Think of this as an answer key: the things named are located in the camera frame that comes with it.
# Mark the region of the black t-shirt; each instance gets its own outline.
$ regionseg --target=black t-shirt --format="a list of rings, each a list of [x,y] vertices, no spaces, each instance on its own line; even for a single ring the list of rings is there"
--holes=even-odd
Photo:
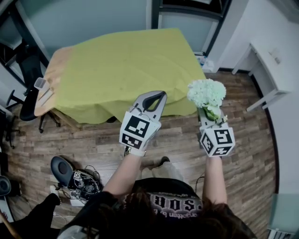
[[[164,225],[176,225],[186,218],[196,218],[203,207],[202,200],[195,194],[192,187],[180,180],[147,178],[137,180],[132,192],[135,192],[139,188],[142,188],[146,192],[150,199],[151,208]],[[94,195],[78,215],[61,229],[60,235],[75,225],[83,228],[87,226],[92,227],[93,225],[90,225],[90,220],[87,220],[87,218],[96,216],[96,209],[103,204],[112,208],[117,208],[119,205],[118,200],[107,192],[100,192]],[[255,238],[252,231],[232,213],[228,206],[226,206],[225,210],[228,215],[240,222],[240,225],[248,235]]]

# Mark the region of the table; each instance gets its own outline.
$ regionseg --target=table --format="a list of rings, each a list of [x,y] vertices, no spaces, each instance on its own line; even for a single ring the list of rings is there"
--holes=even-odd
[[[187,86],[206,77],[173,28],[108,34],[59,49],[44,78],[54,94],[35,108],[35,116],[52,111],[78,130],[77,122],[96,124],[111,116],[121,121],[134,100],[152,90],[168,93],[164,115],[193,113]]]
[[[250,107],[248,107],[248,112],[252,111],[253,109],[265,102],[266,104],[262,106],[262,109],[264,110],[268,108],[270,105],[274,104],[279,99],[281,99],[286,94],[292,92],[292,85],[290,84],[290,82],[288,82],[288,79],[284,77],[285,74],[282,63],[277,64],[277,62],[272,57],[267,48],[264,45],[258,43],[258,41],[252,41],[249,44],[247,50],[233,69],[232,74],[234,75],[239,70],[241,63],[245,58],[248,57],[252,50],[255,52],[259,61],[251,69],[251,71],[249,72],[249,76],[252,76],[255,70],[258,68],[258,66],[262,64],[270,79],[272,80],[275,89],[270,91],[267,95],[262,97],[260,100],[255,102]]]

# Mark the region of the black cushion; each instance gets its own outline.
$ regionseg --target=black cushion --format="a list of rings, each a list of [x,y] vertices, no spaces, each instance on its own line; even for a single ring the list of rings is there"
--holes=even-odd
[[[30,121],[36,118],[36,116],[34,115],[34,108],[36,106],[37,95],[38,89],[36,88],[33,88],[32,91],[28,93],[20,112],[21,120]]]

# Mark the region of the office chair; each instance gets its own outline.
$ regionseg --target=office chair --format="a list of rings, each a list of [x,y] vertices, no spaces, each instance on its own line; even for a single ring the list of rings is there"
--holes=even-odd
[[[20,112],[20,119],[23,121],[34,120],[36,118],[36,116],[34,115],[34,109],[35,109],[37,95],[38,95],[38,89],[34,87],[34,83],[37,80],[37,78],[43,77],[37,48],[25,47],[20,53],[17,53],[16,62],[20,66],[20,69],[24,77],[24,83],[27,87],[27,90],[24,93],[26,99],[25,101],[22,101],[21,99],[14,96],[14,90],[13,90],[7,100],[7,105],[9,104],[10,100],[23,104]],[[54,115],[50,112],[47,112],[47,114],[56,123],[56,127],[60,127],[60,123],[56,121]],[[38,129],[40,133],[43,133],[42,125],[43,125],[44,118],[45,118],[45,114],[42,115],[39,123]]]

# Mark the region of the brown hair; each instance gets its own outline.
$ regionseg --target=brown hair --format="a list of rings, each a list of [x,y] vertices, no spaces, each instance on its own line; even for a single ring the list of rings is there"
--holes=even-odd
[[[202,212],[197,218],[186,218],[177,224],[164,225],[157,221],[152,210],[148,195],[138,190],[126,196],[123,203],[109,207],[101,204],[98,213],[90,218],[92,225],[87,228],[88,238],[94,238],[92,228],[99,230],[100,235],[107,232],[113,234],[129,234],[141,232],[143,237],[170,235],[199,234],[201,238],[212,239],[251,239],[255,238],[246,225],[239,220],[226,204],[213,204],[210,200],[203,201]]]

